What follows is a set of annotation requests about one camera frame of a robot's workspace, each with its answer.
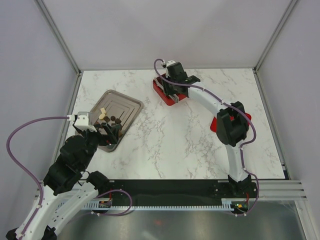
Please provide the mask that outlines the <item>stainless steel tray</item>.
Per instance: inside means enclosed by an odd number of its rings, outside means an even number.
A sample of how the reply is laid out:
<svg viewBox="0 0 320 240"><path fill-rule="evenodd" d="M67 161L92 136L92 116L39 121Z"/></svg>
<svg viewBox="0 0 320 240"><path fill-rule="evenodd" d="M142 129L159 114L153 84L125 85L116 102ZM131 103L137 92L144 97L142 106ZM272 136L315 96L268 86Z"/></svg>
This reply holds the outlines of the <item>stainless steel tray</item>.
<svg viewBox="0 0 320 240"><path fill-rule="evenodd" d="M110 126L121 124L122 130L119 142L116 145L112 147L100 146L99 148L107 153L115 151L143 107L144 104L140 100L115 90L107 90L90 110L90 120L94 126L96 126L97 122L106 123ZM99 119L100 114L102 114L101 108L106 111L104 119ZM111 116L115 116L115 121L111 120Z"/></svg>

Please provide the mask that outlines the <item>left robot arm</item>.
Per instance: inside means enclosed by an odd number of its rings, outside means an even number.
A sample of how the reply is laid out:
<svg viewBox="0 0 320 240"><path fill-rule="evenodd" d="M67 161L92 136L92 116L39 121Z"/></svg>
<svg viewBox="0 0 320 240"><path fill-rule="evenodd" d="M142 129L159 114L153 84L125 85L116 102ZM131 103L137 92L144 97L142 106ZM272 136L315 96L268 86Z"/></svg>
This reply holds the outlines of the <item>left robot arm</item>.
<svg viewBox="0 0 320 240"><path fill-rule="evenodd" d="M99 146L115 145L121 125L107 123L73 127L78 135L69 137L43 182L37 182L39 196L20 227L9 230L8 240L55 240L69 221L91 200L110 195L109 179L91 172L81 188L62 207L59 204L82 178Z"/></svg>

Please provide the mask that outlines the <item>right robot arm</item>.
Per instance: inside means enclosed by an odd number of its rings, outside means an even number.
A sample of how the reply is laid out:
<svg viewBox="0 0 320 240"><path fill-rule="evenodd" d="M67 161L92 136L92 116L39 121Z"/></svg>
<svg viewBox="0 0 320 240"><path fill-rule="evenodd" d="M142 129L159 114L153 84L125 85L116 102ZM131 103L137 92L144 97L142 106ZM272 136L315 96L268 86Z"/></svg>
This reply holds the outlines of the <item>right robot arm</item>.
<svg viewBox="0 0 320 240"><path fill-rule="evenodd" d="M241 102L225 102L211 92L201 80L188 76L180 62L161 60L166 69L165 76L159 75L164 94L182 94L195 100L214 115L215 133L225 145L229 163L228 191L233 197L241 197L252 182L245 168L242 144L247 138L250 119L245 115Z"/></svg>

